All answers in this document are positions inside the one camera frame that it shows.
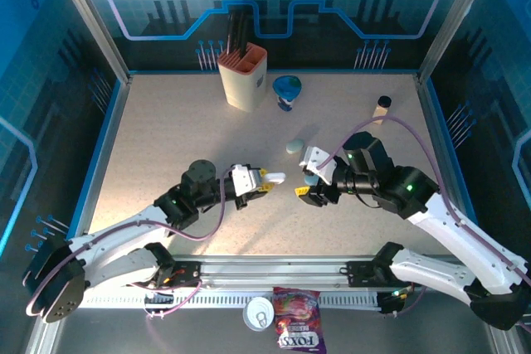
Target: white lid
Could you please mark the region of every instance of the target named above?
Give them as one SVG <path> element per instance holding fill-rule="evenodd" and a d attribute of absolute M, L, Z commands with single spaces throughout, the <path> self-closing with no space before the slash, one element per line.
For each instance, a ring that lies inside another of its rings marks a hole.
<path fill-rule="evenodd" d="M 253 298 L 243 309 L 243 321 L 256 332 L 266 330 L 274 316 L 273 304 L 266 298 Z"/>
<path fill-rule="evenodd" d="M 302 151 L 303 147 L 304 141 L 302 141 L 300 138 L 296 138 L 285 145 L 285 150 L 289 155 L 291 155 L 293 153 L 299 153 Z"/>

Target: pen holder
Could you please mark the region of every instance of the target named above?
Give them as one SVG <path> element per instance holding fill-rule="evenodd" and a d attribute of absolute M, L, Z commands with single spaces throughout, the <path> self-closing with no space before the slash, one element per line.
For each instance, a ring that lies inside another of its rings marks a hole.
<path fill-rule="evenodd" d="M 246 54 L 224 52 L 217 59 L 227 103 L 246 112 L 258 108 L 266 96 L 267 50 L 247 43 Z"/>

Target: small round object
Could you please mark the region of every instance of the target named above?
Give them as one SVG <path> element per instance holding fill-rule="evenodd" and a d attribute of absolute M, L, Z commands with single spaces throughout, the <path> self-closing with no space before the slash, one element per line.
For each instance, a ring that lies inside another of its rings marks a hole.
<path fill-rule="evenodd" d="M 253 298 L 243 309 L 243 322 L 255 332 L 262 332 L 273 322 L 275 310 L 266 298 Z"/>
<path fill-rule="evenodd" d="M 300 138 L 296 138 L 285 145 L 285 150 L 289 155 L 291 155 L 293 153 L 299 153 L 302 151 L 303 147 L 304 141 L 302 141 Z"/>
<path fill-rule="evenodd" d="M 304 176 L 304 184 L 307 186 L 316 186 L 319 181 L 319 176 Z"/>
<path fill-rule="evenodd" d="M 378 99 L 378 105 L 382 108 L 389 108 L 391 106 L 391 98 L 383 95 Z"/>

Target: small bottle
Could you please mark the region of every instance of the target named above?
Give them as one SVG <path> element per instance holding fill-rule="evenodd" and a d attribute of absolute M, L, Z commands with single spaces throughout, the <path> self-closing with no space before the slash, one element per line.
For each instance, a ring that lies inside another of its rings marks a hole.
<path fill-rule="evenodd" d="M 383 116 L 387 114 L 389 107 L 391 106 L 391 98 L 387 97 L 386 95 L 383 95 L 378 99 L 378 104 L 376 105 L 376 109 L 374 110 L 375 116 Z M 374 122 L 375 124 L 382 124 L 382 120 L 377 120 Z"/>

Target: blue cup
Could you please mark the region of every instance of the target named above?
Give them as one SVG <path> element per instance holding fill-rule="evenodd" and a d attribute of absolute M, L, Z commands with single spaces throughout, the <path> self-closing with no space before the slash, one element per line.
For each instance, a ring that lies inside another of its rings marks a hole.
<path fill-rule="evenodd" d="M 302 84 L 297 76 L 286 75 L 276 78 L 273 90 L 278 96 L 278 105 L 285 112 L 293 109 L 293 103 L 302 90 Z"/>

